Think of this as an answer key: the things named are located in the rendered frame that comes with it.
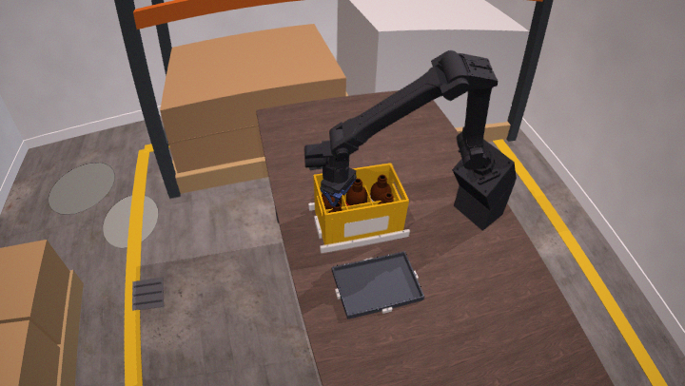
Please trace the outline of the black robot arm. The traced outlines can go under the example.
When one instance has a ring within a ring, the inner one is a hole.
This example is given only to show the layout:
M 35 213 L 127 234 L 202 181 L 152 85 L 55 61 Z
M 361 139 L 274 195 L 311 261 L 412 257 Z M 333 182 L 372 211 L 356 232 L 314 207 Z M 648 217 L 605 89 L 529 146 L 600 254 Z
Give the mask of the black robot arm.
M 330 141 L 306 145 L 305 167 L 310 171 L 322 169 L 323 179 L 333 183 L 334 169 L 329 164 L 346 168 L 349 155 L 377 132 L 440 96 L 452 101 L 468 91 L 465 126 L 457 136 L 461 165 L 473 171 L 478 184 L 499 177 L 499 168 L 483 139 L 491 91 L 498 86 L 489 59 L 448 50 L 431 63 L 432 67 L 413 83 L 332 127 Z

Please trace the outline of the yellow divided crate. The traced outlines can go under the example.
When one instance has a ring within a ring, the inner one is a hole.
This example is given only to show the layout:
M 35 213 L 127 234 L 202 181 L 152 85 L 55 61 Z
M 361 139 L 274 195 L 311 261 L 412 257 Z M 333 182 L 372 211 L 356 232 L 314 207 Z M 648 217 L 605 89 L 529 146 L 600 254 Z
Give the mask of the yellow divided crate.
M 362 186 L 367 191 L 367 203 L 347 206 L 345 194 L 342 195 L 343 211 L 332 213 L 328 213 L 332 209 L 325 210 L 323 203 L 321 192 L 323 173 L 313 175 L 315 212 L 318 216 L 325 245 L 398 232 L 404 228 L 409 200 L 392 164 L 353 169 L 356 170 L 357 179 L 362 180 Z M 387 183 L 391 186 L 394 196 L 392 203 L 378 204 L 380 201 L 371 201 L 371 187 L 377 182 L 380 175 L 385 175 Z M 401 198 L 394 182 L 400 191 Z

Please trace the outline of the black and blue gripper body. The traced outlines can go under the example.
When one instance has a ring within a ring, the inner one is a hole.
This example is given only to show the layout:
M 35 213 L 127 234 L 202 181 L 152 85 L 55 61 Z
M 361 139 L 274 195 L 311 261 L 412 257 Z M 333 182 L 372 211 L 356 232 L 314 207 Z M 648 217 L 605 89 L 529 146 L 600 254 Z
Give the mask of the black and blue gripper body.
M 333 183 L 323 179 L 321 181 L 321 190 L 331 195 L 334 195 L 335 192 L 340 194 L 341 190 L 346 190 L 357 178 L 356 170 L 350 168 L 349 165 L 344 169 L 334 168 L 330 164 L 329 166 L 334 169 Z

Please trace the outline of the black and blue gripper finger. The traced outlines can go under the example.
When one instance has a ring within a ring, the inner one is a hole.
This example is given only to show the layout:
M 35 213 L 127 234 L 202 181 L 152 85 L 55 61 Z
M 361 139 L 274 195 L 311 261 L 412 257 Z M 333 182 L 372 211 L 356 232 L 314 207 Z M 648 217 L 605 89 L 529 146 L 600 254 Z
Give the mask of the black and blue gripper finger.
M 336 193 L 336 192 L 334 193 L 334 195 L 331 195 L 331 194 L 329 194 L 329 193 L 327 193 L 327 192 L 325 192 L 325 191 L 323 191 L 323 190 L 321 190 L 321 191 L 322 191 L 322 193 L 325 195 L 325 197 L 328 199 L 329 203 L 330 203 L 332 206 L 334 206 L 334 207 L 337 205 L 338 201 L 340 200 L 340 198 L 341 198 L 342 195 L 343 195 L 342 193 L 338 194 L 338 193 Z M 331 198 L 330 198 L 330 195 L 333 196 L 333 197 L 336 199 L 334 202 L 332 202 L 332 200 L 331 200 Z
M 357 178 L 356 178 L 356 179 L 357 179 Z M 355 181 L 356 181 L 356 179 L 355 179 Z M 354 182 L 355 182 L 355 181 L 354 181 Z M 354 182 L 353 182 L 353 183 L 354 183 Z M 353 184 L 353 183 L 352 183 L 352 184 Z M 352 185 L 352 184 L 351 184 L 351 185 Z M 341 193 L 342 193 L 343 195 L 345 195 L 346 192 L 347 192 L 347 191 L 349 190 L 349 188 L 351 187 L 351 185 L 349 185 L 348 188 L 347 188 L 346 190 L 341 190 Z

